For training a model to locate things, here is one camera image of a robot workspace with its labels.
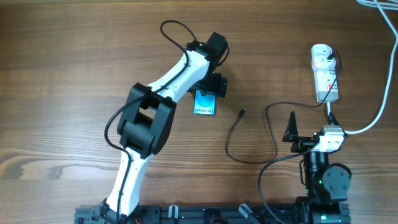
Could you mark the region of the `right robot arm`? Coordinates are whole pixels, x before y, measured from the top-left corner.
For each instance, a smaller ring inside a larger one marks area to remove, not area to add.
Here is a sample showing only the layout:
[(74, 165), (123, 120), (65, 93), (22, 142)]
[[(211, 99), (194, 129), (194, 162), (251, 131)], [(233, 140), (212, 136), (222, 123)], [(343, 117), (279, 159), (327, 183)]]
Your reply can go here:
[(324, 125), (312, 137), (298, 134), (295, 113), (291, 112), (283, 142), (291, 142), (291, 151), (303, 156), (299, 163), (300, 181), (307, 195), (295, 201), (298, 223), (351, 223), (348, 190), (351, 170), (341, 163), (330, 163), (328, 156), (341, 149), (347, 134), (341, 126)]

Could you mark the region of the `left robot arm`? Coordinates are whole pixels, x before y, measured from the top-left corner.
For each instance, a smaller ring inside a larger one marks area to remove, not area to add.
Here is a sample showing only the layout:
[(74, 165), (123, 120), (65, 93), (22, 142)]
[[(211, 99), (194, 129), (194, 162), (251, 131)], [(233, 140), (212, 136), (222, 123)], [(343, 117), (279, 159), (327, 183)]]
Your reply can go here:
[(226, 94), (227, 78), (216, 72), (226, 58), (229, 45), (216, 32), (207, 42), (193, 40), (183, 48), (183, 56), (163, 77), (145, 86), (136, 83), (125, 105), (112, 115), (119, 117), (116, 149), (121, 162), (113, 190), (100, 206), (109, 223), (126, 223), (139, 204), (139, 192), (150, 160), (167, 142), (178, 101), (186, 93), (209, 97), (209, 106)]

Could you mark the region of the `Galaxy S25 smartphone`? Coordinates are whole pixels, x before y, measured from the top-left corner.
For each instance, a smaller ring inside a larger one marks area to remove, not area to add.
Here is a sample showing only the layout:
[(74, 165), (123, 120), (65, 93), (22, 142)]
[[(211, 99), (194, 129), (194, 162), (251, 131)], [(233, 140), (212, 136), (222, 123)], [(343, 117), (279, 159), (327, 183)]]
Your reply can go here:
[(202, 95), (200, 90), (195, 92), (193, 107), (194, 114), (214, 116), (216, 112), (216, 96), (211, 93)]

